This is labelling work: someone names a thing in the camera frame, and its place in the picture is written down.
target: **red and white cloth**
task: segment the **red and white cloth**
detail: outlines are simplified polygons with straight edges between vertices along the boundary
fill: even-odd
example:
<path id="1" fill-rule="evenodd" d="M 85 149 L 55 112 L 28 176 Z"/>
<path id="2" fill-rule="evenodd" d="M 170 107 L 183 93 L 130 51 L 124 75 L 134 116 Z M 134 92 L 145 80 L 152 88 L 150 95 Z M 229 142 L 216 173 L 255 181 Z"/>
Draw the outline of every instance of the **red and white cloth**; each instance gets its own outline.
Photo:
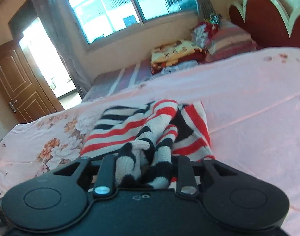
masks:
<path id="1" fill-rule="evenodd" d="M 105 110 L 80 155 L 93 158 L 108 153 L 118 153 L 116 185 L 167 188 L 172 154 L 191 161 L 214 158 L 203 104 L 160 100 Z"/>

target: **doorway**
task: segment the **doorway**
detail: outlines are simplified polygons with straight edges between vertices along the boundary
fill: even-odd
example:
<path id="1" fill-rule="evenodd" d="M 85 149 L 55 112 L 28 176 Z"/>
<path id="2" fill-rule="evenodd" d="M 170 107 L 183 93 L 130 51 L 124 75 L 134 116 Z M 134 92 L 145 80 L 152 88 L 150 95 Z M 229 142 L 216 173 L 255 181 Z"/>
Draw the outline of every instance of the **doorway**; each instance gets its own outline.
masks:
<path id="1" fill-rule="evenodd" d="M 39 18 L 23 31 L 19 45 L 30 49 L 39 70 L 65 110 L 81 103 L 81 97 Z"/>

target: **door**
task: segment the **door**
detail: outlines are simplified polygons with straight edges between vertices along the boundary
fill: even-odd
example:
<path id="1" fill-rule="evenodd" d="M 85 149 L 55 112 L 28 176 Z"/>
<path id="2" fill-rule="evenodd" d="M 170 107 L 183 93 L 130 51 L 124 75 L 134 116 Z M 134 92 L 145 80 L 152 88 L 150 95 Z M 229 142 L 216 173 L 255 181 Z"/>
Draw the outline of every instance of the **door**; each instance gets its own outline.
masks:
<path id="1" fill-rule="evenodd" d="M 32 56 L 28 62 L 25 54 L 16 41 L 0 46 L 0 91 L 20 123 L 63 110 L 53 92 L 48 91 L 50 87 L 44 85 L 42 74 L 30 66 Z"/>

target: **red headboard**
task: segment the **red headboard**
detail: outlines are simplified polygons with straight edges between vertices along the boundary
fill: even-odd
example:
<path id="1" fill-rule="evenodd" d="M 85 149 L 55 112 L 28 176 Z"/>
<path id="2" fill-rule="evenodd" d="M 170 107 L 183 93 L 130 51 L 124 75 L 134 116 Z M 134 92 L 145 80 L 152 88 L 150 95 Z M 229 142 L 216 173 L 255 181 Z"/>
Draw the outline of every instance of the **red headboard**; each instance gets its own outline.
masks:
<path id="1" fill-rule="evenodd" d="M 233 3 L 229 15 L 260 47 L 300 48 L 300 7 L 289 17 L 278 0 L 244 0 L 243 6 Z"/>

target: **door handle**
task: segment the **door handle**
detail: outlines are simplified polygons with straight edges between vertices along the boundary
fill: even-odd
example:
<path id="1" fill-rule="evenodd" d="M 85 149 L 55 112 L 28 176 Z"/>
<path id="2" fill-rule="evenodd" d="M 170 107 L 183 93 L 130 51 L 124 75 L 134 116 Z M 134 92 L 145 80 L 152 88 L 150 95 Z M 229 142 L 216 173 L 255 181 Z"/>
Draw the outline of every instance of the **door handle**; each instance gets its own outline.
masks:
<path id="1" fill-rule="evenodd" d="M 10 106 L 10 108 L 12 109 L 13 112 L 17 112 L 17 109 L 14 107 L 14 105 L 13 105 L 12 102 L 9 102 L 9 106 Z"/>

